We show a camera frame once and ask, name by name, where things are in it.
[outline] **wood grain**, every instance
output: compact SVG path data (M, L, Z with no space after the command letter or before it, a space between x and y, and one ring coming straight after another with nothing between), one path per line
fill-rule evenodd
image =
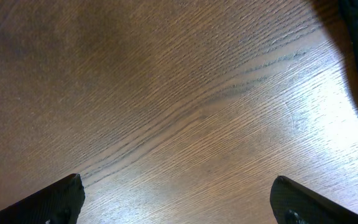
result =
M0 209L79 172L78 223L275 223L287 175L358 213L336 1L0 1Z

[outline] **wooden surface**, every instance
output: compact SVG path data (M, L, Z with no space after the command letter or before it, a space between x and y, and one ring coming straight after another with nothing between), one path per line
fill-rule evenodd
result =
M74 172L78 223L275 223L277 175L358 213L337 2L0 0L0 209Z

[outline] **wooden table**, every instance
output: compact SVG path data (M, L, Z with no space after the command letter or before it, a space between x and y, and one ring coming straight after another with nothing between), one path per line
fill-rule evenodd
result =
M275 223L277 175L358 213L337 2L0 0L0 209L74 172L78 223Z

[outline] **black plastic part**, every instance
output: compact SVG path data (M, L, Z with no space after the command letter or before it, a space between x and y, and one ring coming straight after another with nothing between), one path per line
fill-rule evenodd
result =
M278 224L358 223L358 214L284 176L275 179L270 204Z
M79 174L71 174L0 211L0 224L75 224L85 201Z

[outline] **wood grain streak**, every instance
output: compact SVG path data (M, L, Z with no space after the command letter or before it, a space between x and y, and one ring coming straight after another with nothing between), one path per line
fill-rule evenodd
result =
M79 223L274 223L287 175L358 213L336 1L0 1L0 209L79 172Z

